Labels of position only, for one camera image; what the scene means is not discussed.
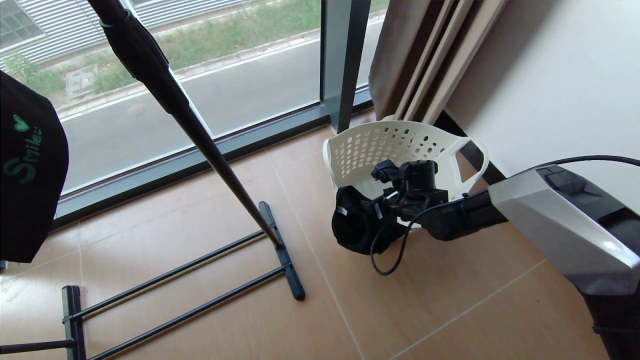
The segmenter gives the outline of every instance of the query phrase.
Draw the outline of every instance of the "laundry basket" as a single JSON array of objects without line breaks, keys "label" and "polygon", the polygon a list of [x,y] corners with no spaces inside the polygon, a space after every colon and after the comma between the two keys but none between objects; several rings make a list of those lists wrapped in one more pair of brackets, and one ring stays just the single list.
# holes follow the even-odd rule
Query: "laundry basket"
[{"label": "laundry basket", "polygon": [[[391,117],[352,127],[324,141],[324,162],[334,187],[352,185],[375,199],[390,186],[371,177],[377,163],[391,159],[400,166],[407,161],[434,160],[438,163],[436,187],[447,190],[449,200],[454,200],[468,192],[489,165],[486,149],[474,138],[452,135],[421,122],[387,119]],[[470,141],[483,153],[484,161],[480,171],[463,182],[456,153]]]}]

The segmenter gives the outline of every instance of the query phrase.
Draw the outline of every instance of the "curtain fold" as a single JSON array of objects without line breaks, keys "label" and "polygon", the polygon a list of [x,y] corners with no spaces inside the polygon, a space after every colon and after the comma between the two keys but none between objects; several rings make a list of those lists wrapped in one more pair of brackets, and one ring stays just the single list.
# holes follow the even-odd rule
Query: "curtain fold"
[{"label": "curtain fold", "polygon": [[376,119],[432,124],[506,0],[391,0],[369,73]]}]

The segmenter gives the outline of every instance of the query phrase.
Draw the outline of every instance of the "black baseboard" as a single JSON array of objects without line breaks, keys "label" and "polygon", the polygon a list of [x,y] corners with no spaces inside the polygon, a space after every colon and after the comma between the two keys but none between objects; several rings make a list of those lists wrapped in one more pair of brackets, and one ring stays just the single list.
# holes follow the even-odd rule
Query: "black baseboard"
[{"label": "black baseboard", "polygon": [[[462,128],[455,121],[453,121],[449,114],[447,114],[444,110],[440,113],[440,116],[438,116],[436,122],[433,125],[453,135],[467,136],[464,130],[462,130]],[[474,143],[470,142],[466,144],[462,149],[460,149],[460,152],[476,170],[480,170],[484,158],[482,152]],[[506,177],[500,170],[498,170],[497,167],[495,167],[495,165],[491,161],[489,161],[489,166],[483,174],[483,179],[489,185],[491,185],[505,180]]]}]

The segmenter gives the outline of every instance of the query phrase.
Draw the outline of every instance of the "road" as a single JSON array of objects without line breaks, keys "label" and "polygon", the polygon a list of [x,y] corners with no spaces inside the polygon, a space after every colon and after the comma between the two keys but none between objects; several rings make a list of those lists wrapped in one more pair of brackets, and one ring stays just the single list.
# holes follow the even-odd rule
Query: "road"
[{"label": "road", "polygon": [[[358,84],[366,83],[382,23],[367,28]],[[185,79],[182,86],[215,135],[317,101],[319,40]],[[191,145],[147,92],[62,119],[69,143],[64,190]]]}]

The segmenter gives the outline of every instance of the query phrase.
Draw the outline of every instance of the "grass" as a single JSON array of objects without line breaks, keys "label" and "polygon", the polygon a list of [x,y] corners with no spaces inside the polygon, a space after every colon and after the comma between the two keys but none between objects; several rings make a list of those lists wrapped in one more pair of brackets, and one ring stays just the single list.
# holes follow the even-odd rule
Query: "grass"
[{"label": "grass", "polygon": [[[371,13],[384,10],[389,0],[372,0]],[[202,25],[178,29],[156,37],[173,70],[202,63],[220,56],[291,37],[320,27],[320,0],[288,0],[277,4],[256,4],[223,20],[207,20]],[[97,64],[95,94],[135,82],[113,53],[91,54],[79,63],[65,67],[39,69],[20,54],[4,59],[8,72],[49,97],[52,102],[65,96],[65,74]]]}]

